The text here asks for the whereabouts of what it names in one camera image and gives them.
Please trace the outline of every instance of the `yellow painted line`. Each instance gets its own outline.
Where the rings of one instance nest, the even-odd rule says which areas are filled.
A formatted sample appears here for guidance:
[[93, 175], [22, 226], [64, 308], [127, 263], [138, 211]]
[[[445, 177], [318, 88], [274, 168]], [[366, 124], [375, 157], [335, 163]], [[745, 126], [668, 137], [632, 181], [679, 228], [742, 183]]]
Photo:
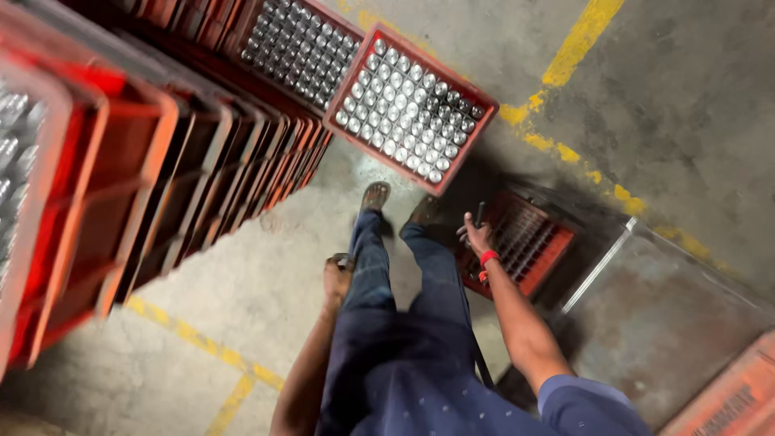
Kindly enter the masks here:
[[210, 423], [210, 427], [205, 432], [205, 436], [221, 436], [229, 424], [234, 419], [239, 407], [242, 406], [243, 401], [247, 398], [250, 391], [253, 390], [253, 386], [256, 385], [256, 379], [251, 375], [243, 375], [237, 385], [234, 386], [234, 390], [226, 398], [226, 401], [221, 406], [218, 414], [215, 415], [215, 419]]
[[598, 37], [624, 2], [625, 0], [590, 0], [543, 73], [542, 90], [532, 95], [522, 106], [501, 105], [501, 118], [516, 126], [524, 122], [531, 112], [540, 112], [546, 101], [547, 90], [561, 88], [570, 80], [578, 64], [587, 56], [587, 52], [598, 41]]
[[270, 369], [264, 368], [257, 363], [245, 359], [237, 351], [226, 347], [223, 344], [219, 344], [209, 337], [206, 337], [204, 334], [199, 333], [190, 324], [170, 316], [160, 307], [154, 306], [153, 304], [148, 303], [138, 296], [131, 296], [126, 304], [126, 307], [130, 310], [133, 310], [141, 317], [150, 320], [156, 325], [162, 327], [164, 330], [170, 331], [183, 341], [186, 341], [189, 344], [194, 345], [196, 348], [205, 351], [207, 354], [220, 359], [241, 373], [255, 378], [255, 380], [258, 380], [278, 391], [282, 389], [284, 383], [282, 377], [275, 374]]
[[[542, 89], [521, 106], [501, 104], [498, 115], [515, 128], [517, 138], [550, 154], [558, 163], [568, 165], [579, 179], [588, 181], [598, 193], [614, 204], [618, 204], [622, 212], [643, 217], [649, 212], [646, 202], [603, 175], [589, 160], [583, 159], [581, 154], [567, 144], [538, 133], [529, 119], [531, 114], [541, 113], [547, 92], [561, 88], [570, 80], [578, 64], [594, 46], [623, 3], [624, 0], [590, 0], [546, 69], [542, 77]], [[710, 250], [685, 230], [678, 227], [657, 227], [655, 231], [696, 258], [722, 272], [735, 275], [729, 264], [711, 258]]]
[[590, 0], [587, 3], [587, 7], [570, 29], [563, 45], [543, 74], [544, 85], [557, 88], [570, 80], [578, 64], [594, 46], [623, 3], [624, 0]]

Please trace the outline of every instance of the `red wristband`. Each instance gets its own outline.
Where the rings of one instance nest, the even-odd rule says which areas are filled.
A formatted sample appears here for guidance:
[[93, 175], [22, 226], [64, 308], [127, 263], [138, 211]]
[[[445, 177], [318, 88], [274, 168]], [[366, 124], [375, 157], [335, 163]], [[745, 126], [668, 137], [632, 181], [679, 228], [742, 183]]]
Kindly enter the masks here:
[[479, 260], [479, 265], [481, 265], [482, 269], [484, 269], [484, 263], [493, 258], [498, 259], [499, 261], [501, 260], [501, 257], [498, 256], [498, 253], [496, 253], [495, 250], [485, 251], [482, 254], [481, 260]]

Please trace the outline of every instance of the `man's arm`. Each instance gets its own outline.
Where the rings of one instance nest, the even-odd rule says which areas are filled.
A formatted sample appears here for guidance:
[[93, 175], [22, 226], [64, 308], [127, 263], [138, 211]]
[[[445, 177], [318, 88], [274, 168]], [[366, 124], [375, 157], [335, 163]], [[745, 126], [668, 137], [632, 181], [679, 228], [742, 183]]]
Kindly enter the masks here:
[[323, 271], [325, 303], [280, 391], [272, 416], [271, 436], [310, 436], [315, 432], [336, 316], [352, 277], [352, 268], [341, 272], [336, 261], [326, 261]]
[[[464, 219], [471, 248], [481, 258], [492, 249], [489, 242], [491, 228], [484, 224], [477, 229], [471, 222], [470, 213], [466, 213]], [[511, 363], [527, 378], [533, 393], [538, 396], [541, 385], [553, 375], [574, 375], [552, 332], [519, 292], [501, 262], [492, 258], [484, 267]]]

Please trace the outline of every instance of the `blue jeans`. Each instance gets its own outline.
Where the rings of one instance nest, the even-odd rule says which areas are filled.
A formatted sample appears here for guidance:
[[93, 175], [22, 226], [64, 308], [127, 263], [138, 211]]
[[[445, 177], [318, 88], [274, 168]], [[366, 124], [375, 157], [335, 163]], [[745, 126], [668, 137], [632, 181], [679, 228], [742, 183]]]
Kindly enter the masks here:
[[[350, 257], [356, 259], [356, 266], [342, 311], [396, 310], [390, 287], [390, 259], [379, 233], [381, 221], [381, 213], [368, 210], [361, 212], [355, 222]], [[400, 236], [412, 250], [422, 270], [422, 291], [409, 307], [409, 313], [470, 328], [468, 300], [452, 253], [428, 239], [425, 228], [419, 224], [408, 223]]]

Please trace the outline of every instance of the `foot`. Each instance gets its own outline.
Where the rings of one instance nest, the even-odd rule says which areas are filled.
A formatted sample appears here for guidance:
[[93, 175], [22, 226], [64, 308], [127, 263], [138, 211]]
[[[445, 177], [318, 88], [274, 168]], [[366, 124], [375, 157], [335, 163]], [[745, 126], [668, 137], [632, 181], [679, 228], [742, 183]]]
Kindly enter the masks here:
[[415, 210], [412, 211], [407, 223], [415, 223], [421, 226], [426, 226], [431, 223], [433, 218], [436, 217], [436, 211], [439, 209], [439, 199], [434, 196], [425, 196], [424, 199], [418, 203]]
[[390, 197], [390, 185], [387, 182], [374, 182], [363, 193], [361, 210], [382, 210]]

